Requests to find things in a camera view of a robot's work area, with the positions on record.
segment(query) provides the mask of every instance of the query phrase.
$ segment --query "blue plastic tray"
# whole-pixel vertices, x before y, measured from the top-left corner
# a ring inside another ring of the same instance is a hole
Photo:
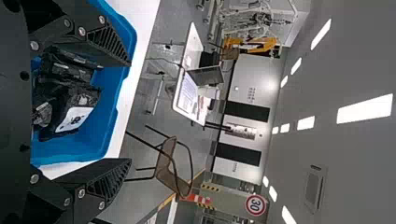
[[[132,25],[119,15],[105,0],[90,0],[104,15],[110,18],[120,35],[131,59],[134,55],[137,35]],[[80,126],[79,132],[48,142],[33,139],[31,163],[35,166],[67,161],[93,161],[103,158],[108,150],[118,111],[122,81],[128,77],[129,67],[109,67],[95,72],[91,84],[102,89],[101,98],[89,118]]]

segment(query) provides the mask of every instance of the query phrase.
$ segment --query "laptop screen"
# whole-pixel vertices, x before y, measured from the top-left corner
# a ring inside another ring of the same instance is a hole
[[[197,86],[224,83],[221,67],[219,65],[197,68],[187,72]]]

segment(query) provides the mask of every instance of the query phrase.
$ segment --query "red circle sign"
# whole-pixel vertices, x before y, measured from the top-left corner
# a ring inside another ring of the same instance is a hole
[[[247,198],[245,207],[251,215],[259,217],[267,209],[267,201],[260,195],[251,195]]]

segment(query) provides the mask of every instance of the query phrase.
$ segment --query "ceiling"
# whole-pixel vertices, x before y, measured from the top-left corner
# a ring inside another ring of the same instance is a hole
[[[288,54],[289,81],[279,93],[274,126],[291,126],[271,140],[265,175],[277,201],[268,223],[284,223],[283,205],[299,224],[395,222],[396,108],[386,118],[336,124],[338,108],[396,93],[395,8],[390,0],[312,1]],[[311,51],[329,18],[329,33]],[[302,65],[290,76],[299,57]],[[297,132],[297,120],[310,116],[316,116],[315,127]],[[316,216],[304,206],[311,164],[328,168]]]

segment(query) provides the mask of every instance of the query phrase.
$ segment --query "table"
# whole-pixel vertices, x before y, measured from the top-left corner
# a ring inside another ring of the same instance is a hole
[[[187,35],[186,39],[186,44],[185,48],[182,54],[182,60],[181,64],[185,68],[179,69],[178,72],[178,77],[177,77],[177,87],[175,91],[175,97],[172,101],[172,109],[175,110],[177,113],[183,115],[184,117],[199,123],[202,126],[205,126],[205,120],[206,120],[206,115],[207,115],[207,108],[210,105],[210,99],[206,97],[199,96],[198,101],[202,100],[202,104],[199,105],[199,107],[202,108],[200,111],[199,116],[195,114],[190,114],[187,113],[186,111],[180,109],[177,107],[177,102],[179,99],[180,91],[181,91],[181,85],[183,83],[184,79],[184,74],[186,70],[188,71],[189,69],[194,69],[194,68],[199,68],[199,62],[201,60],[201,54],[204,51],[204,46],[202,45],[201,39],[198,35],[198,31],[196,30],[196,27],[194,23],[192,22],[190,24],[190,29]]]
[[[131,113],[134,95],[142,72],[146,53],[149,47],[154,22],[157,17],[161,0],[131,1],[131,0],[106,0],[119,14],[132,24],[137,32],[137,44],[132,60],[130,74],[122,83],[119,100],[117,102],[117,116],[114,132],[105,158],[117,158]],[[93,163],[65,162],[41,166],[40,170],[49,179],[73,172],[83,166]]]

